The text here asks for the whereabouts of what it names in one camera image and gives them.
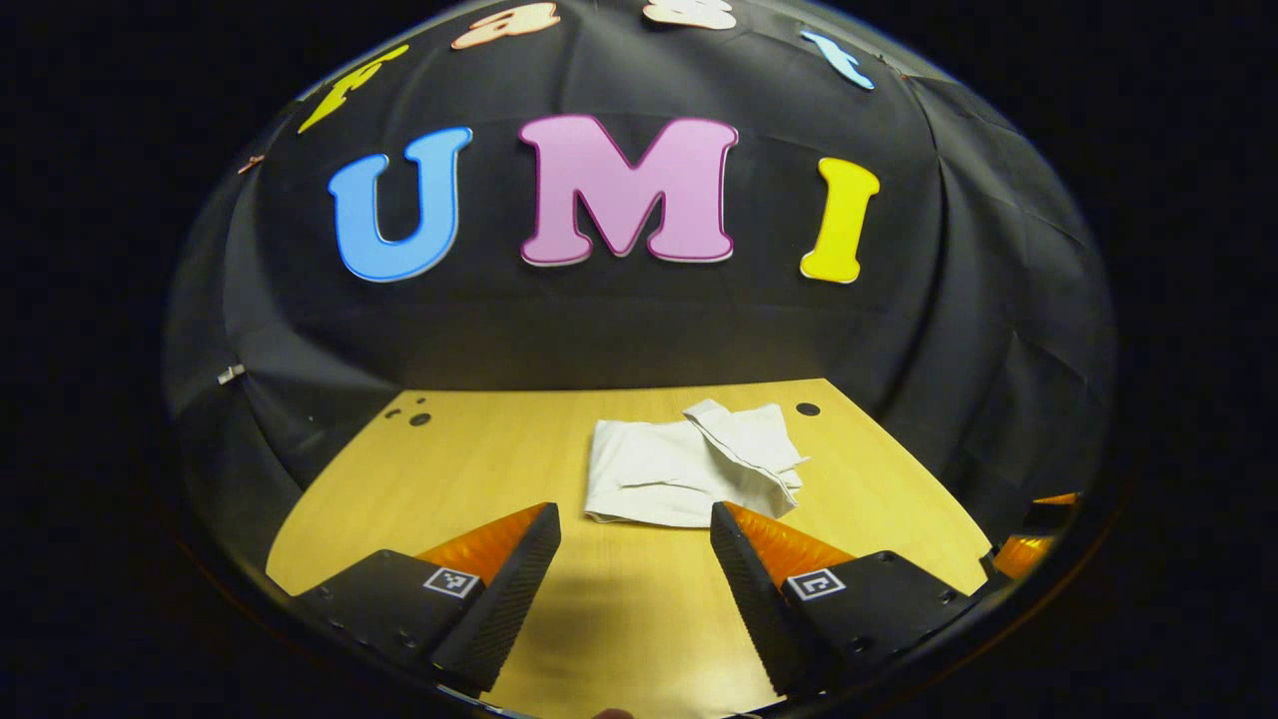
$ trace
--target white cloth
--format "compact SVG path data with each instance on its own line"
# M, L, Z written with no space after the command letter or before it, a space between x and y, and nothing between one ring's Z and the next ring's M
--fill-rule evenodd
M668 425L601 420L594 425L585 513L709 527L711 506L734 502L780 518L799 506L795 466L808 461L786 434L777 405L728 412L707 400Z

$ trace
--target white towel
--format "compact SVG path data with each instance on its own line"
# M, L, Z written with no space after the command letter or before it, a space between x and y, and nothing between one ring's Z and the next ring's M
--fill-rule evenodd
M601 420L594 425L585 513L599 522L630 520L709 527L711 506L734 502L780 518L799 506L800 457L777 405L728 412L707 400L668 425Z

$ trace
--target wooden table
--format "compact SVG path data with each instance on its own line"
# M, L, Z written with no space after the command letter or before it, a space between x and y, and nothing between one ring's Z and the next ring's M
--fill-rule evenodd
M557 502L562 544L484 700L547 719L607 706L639 718L723 716L778 701L708 530L601 525L583 513L597 420L676 423L702 400L777 404L800 455L782 521L856 557L891 549L962 593L990 545L914 457L822 379L583 392L401 393L284 522L267 575L300 594L378 549L418 554ZM806 402L817 416L800 415ZM385 415L400 410L391 418ZM410 420L429 414L426 424Z

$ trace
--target black background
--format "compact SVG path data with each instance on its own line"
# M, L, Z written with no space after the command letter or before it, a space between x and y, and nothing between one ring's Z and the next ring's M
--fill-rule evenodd
M436 6L98 3L18 18L18 715L377 715L244 618L170 534L151 499L176 481L158 345L178 248L227 161L298 92ZM1256 714L1263 548L1243 510L1273 476L1249 419L1273 382L1259 351L1273 253L1249 223L1273 184L1260 5L849 9L1002 110L1081 201L1123 338L1105 471L1137 481L1047 610L896 711Z

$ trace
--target foam letter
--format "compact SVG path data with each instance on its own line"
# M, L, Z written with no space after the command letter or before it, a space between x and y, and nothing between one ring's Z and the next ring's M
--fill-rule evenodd
M799 36L815 42L817 47L820 50L820 54L826 56L826 61L829 63L836 70L838 70L838 74L855 82L856 84L864 87L865 89L874 89L874 83L870 82L870 78L856 72L856 65L860 64L856 61L856 57L852 57L847 52L843 52L843 50L838 45L835 45L833 40L822 37L815 32L806 29L800 32Z
M590 255L576 229L576 197L617 257L630 253L644 220L665 198L661 227L648 250L671 262L718 262L732 254L723 234L723 163L736 129L712 120L677 119L631 166L599 120L561 115L519 132L537 148L537 230L524 243L530 264L573 264Z
M377 74L377 70L381 69L382 63L387 60L394 60L395 57L399 57L404 52L408 52L408 45L400 45L395 50L391 50L390 52L382 55L381 57L362 65L355 72L335 82L332 84L332 89L328 91L328 95L326 95L325 98L320 102L320 106L316 107L316 111L311 112L311 116L307 117L307 121L302 123L302 126L298 128L298 134L302 134L311 125L327 117L337 107L341 107L343 102L346 101L348 92L368 82L368 79L372 78L374 74Z
M736 27L731 5L722 0L648 0L643 14L649 20L667 24L728 29Z
M829 186L826 213L817 232L817 246L803 255L799 271L814 280L847 284L861 273L856 245L861 240L865 207L879 189L878 178L860 165L835 157L823 157L817 170Z
M555 14L555 3L520 5L475 22L470 26L470 32L452 41L452 49L465 50L507 34L537 32L557 22L560 18Z
M404 148L417 162L420 221L408 239L387 241L377 227L377 176L386 155L357 160L328 180L337 212L337 249L362 278L391 282L420 275L447 254L458 234L458 152L470 128L449 128L419 137Z

